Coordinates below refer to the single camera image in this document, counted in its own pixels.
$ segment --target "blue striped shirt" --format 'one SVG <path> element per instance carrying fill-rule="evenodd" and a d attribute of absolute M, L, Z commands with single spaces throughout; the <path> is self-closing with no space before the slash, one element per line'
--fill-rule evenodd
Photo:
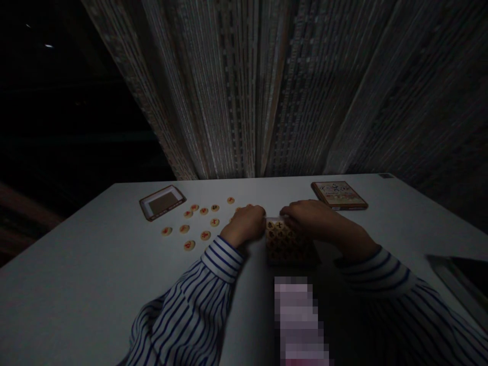
<path fill-rule="evenodd" d="M 242 255 L 217 237 L 165 294 L 139 312 L 125 364 L 218 364 L 218 339 L 242 263 Z M 336 265 L 364 298 L 380 363 L 488 365 L 488 339 L 383 248 L 363 263 Z"/>

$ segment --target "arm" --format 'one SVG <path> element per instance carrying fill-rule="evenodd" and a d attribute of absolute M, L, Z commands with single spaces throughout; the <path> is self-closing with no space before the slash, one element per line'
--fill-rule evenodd
<path fill-rule="evenodd" d="M 377 245 L 359 225 L 319 201 L 284 207 L 296 230 L 334 244 L 349 287 L 364 300 L 364 313 L 386 364 L 488 364 L 488 340 L 451 310 L 430 287 Z"/>
<path fill-rule="evenodd" d="M 162 296 L 146 304 L 132 325 L 127 365 L 213 365 L 242 255 L 236 250 L 262 234 L 259 206 L 239 210 L 201 258 Z"/>

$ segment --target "hand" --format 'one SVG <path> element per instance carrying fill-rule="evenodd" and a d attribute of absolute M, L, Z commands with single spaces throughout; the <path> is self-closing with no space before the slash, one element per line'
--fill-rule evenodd
<path fill-rule="evenodd" d="M 293 230 L 335 245 L 346 260 L 361 261 L 379 249 L 363 227 L 321 201 L 292 202 L 281 209 L 280 215 L 288 215 L 285 223 Z"/>
<path fill-rule="evenodd" d="M 266 226 L 266 211 L 261 206 L 246 206 L 234 214 L 232 221 L 222 229 L 220 236 L 237 248 L 246 240 L 262 235 Z"/>

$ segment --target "child's right hand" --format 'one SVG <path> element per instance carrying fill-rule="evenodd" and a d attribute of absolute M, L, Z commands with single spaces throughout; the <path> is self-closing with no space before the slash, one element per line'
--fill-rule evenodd
<path fill-rule="evenodd" d="M 293 230 L 335 245 L 349 261 L 367 259 L 379 249 L 362 226 L 321 201 L 292 202 L 281 209 L 280 215 L 288 216 L 285 223 Z"/>

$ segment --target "gray curtain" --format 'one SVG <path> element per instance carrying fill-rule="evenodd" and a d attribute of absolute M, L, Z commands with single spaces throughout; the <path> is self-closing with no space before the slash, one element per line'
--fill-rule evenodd
<path fill-rule="evenodd" d="M 178 179 L 388 171 L 486 227 L 485 1 L 82 2 Z"/>

